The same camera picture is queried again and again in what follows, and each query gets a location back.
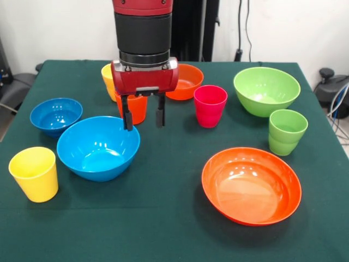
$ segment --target small orange bowl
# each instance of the small orange bowl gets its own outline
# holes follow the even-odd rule
[[[203,72],[189,64],[179,64],[179,79],[177,87],[166,96],[174,100],[189,100],[194,97],[194,91],[201,86]]]

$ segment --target large orange bowl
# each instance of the large orange bowl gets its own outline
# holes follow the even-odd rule
[[[202,186],[223,215],[249,226],[286,219],[302,197],[299,179],[290,166],[271,153],[248,147],[215,154],[203,168]]]

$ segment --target white wall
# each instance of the white wall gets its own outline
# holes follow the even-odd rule
[[[220,1],[214,60],[232,61],[238,45],[238,0]],[[348,0],[250,1],[253,61],[298,62],[312,85],[324,66],[349,73]],[[46,59],[118,55],[111,0],[0,0],[0,36],[14,73],[33,72]]]
[[[245,34],[247,1],[242,8],[243,61],[248,60]],[[231,61],[238,48],[239,0],[220,0],[221,26],[216,28],[215,61]],[[331,67],[349,74],[348,0],[250,0],[248,32],[252,61],[298,62],[309,83],[318,70]]]
[[[46,59],[118,56],[111,0],[0,0],[0,37],[13,73]]]

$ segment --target large blue bowl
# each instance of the large blue bowl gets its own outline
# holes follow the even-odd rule
[[[92,181],[109,181],[131,164],[140,147],[133,127],[124,130],[121,118],[96,116],[69,127],[59,138],[60,160],[75,174]]]

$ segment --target blue bowl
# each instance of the blue bowl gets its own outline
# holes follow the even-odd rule
[[[75,174],[104,182],[125,171],[140,142],[138,130],[124,130],[121,118],[96,116],[69,127],[58,140],[57,154]]]
[[[70,98],[54,98],[37,105],[31,123],[46,135],[58,138],[82,116],[82,105]]]

